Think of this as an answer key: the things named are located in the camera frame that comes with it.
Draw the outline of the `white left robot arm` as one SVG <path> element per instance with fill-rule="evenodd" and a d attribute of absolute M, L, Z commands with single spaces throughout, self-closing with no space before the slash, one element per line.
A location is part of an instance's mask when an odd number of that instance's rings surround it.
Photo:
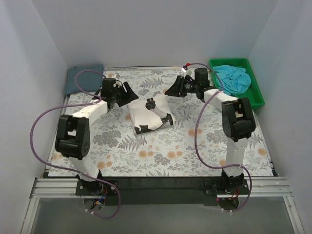
<path fill-rule="evenodd" d="M 104 78 L 100 95 L 94 95 L 80 111 L 72 115 L 61 115 L 58 121 L 55 150 L 68 158 L 80 179 L 87 181 L 87 189 L 93 195 L 103 191 L 104 184 L 97 179 L 99 169 L 89 155 L 90 126 L 107 114 L 114 105 L 122 107 L 138 99 L 128 82 L 115 78 Z"/>

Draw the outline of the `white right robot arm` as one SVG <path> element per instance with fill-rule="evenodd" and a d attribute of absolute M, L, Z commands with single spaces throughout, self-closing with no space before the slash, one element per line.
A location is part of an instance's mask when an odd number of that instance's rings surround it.
<path fill-rule="evenodd" d="M 184 75 L 177 76 L 165 95 L 184 98 L 187 94 L 196 94 L 206 106 L 210 104 L 221 111 L 222 128 L 227 137 L 227 154 L 226 164 L 219 167 L 223 177 L 220 187 L 223 192 L 231 194 L 238 188 L 237 180 L 244 178 L 245 147 L 256 128 L 251 103 L 246 97 L 232 97 L 211 86 L 206 68 L 196 68 L 194 78 L 187 67 L 181 70 Z"/>

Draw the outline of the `white t shirt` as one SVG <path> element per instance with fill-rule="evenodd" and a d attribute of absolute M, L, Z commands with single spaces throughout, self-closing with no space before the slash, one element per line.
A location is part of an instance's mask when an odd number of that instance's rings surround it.
<path fill-rule="evenodd" d="M 176 122 L 166 95 L 133 101 L 128 110 L 136 135 L 172 127 Z"/>

